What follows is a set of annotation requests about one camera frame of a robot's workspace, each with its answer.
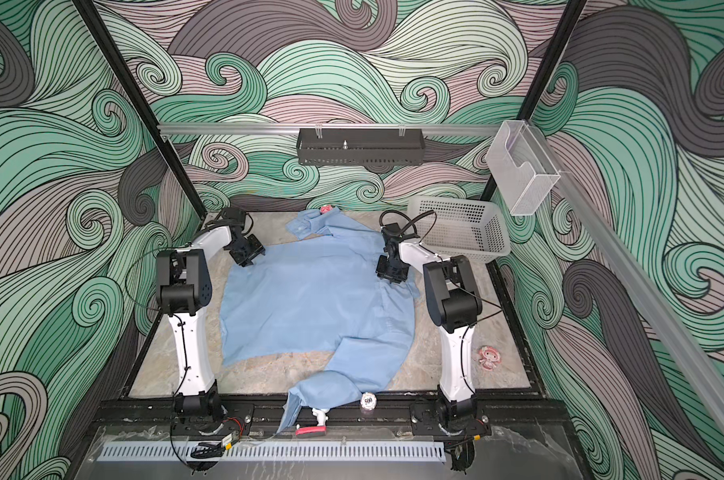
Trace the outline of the light blue long sleeve shirt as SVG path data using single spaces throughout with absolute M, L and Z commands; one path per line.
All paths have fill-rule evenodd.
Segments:
M 288 391 L 279 428 L 304 407 L 330 410 L 386 389 L 415 337 L 415 277 L 378 277 L 384 239 L 338 209 L 301 212 L 291 243 L 233 267 L 220 310 L 225 365 L 284 353 L 329 351 L 324 370 Z

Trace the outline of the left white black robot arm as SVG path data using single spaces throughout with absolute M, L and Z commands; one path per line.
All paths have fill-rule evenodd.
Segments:
M 206 228 L 191 243 L 163 250 L 156 257 L 156 298 L 162 318 L 171 327 L 178 363 L 178 385 L 172 394 L 174 412 L 180 418 L 226 416 L 217 380 L 209 360 L 206 317 L 214 287 L 208 261 L 219 252 L 229 253 L 245 267 L 265 253 L 256 236 L 236 225 Z

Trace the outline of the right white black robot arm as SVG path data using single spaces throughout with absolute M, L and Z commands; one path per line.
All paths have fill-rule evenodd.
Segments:
M 422 274 L 427 310 L 440 333 L 438 421 L 446 431 L 464 430 L 476 415 L 470 353 L 483 312 L 471 262 L 463 255 L 443 256 L 416 238 L 387 239 L 377 266 L 378 276 L 400 283 L 408 279 L 412 268 Z

